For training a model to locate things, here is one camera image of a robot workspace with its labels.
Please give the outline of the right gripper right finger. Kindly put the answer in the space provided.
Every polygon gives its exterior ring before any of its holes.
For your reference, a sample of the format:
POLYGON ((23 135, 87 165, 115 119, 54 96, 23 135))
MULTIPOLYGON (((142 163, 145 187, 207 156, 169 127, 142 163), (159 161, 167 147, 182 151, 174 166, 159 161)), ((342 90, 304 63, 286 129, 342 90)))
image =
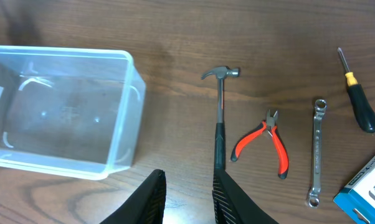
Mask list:
POLYGON ((212 198, 217 224, 278 224, 223 169, 214 170, 212 198))

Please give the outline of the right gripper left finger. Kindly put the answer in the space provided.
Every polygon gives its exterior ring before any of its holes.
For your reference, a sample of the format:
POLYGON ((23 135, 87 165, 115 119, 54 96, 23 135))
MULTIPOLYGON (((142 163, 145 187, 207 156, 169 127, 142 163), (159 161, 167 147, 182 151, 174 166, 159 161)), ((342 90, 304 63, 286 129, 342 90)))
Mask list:
POLYGON ((100 224, 162 224, 165 202, 165 172, 155 169, 121 207, 100 224))

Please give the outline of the red handled cutting pliers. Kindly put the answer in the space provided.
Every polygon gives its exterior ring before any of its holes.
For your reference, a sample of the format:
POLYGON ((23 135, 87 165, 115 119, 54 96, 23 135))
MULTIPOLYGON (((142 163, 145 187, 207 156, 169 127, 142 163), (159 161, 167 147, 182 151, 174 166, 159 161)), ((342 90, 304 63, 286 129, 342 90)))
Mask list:
POLYGON ((287 150, 285 149, 282 139, 280 138, 278 133, 277 119, 278 111, 276 110, 274 114, 272 114, 271 111, 268 110, 266 118, 261 121, 256 128, 246 133, 236 142, 232 150, 230 160, 232 162, 236 162, 240 157, 243 149, 249 143, 251 143, 255 138, 259 137, 263 133, 268 132, 268 134, 272 138, 273 145, 278 155, 278 177, 280 179, 286 179, 289 169, 289 159, 287 150))

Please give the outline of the small claw hammer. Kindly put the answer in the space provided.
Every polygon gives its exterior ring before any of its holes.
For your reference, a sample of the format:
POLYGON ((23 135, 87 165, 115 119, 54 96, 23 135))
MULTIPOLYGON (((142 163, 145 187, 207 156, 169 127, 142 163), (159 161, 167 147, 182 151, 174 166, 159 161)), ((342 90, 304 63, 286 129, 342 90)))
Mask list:
POLYGON ((217 123, 214 143, 214 168, 225 169, 225 123, 224 123, 224 80, 228 77, 237 78, 240 68, 221 66, 205 72, 201 79, 214 75, 217 80, 217 123))

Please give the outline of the clear plastic container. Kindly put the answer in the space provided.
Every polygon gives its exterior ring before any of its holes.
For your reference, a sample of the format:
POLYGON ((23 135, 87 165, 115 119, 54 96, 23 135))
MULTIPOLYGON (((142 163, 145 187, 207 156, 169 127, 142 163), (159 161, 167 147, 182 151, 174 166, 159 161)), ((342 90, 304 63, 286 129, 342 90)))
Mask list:
POLYGON ((0 167, 90 180, 129 169, 145 91, 124 50, 0 45, 0 167))

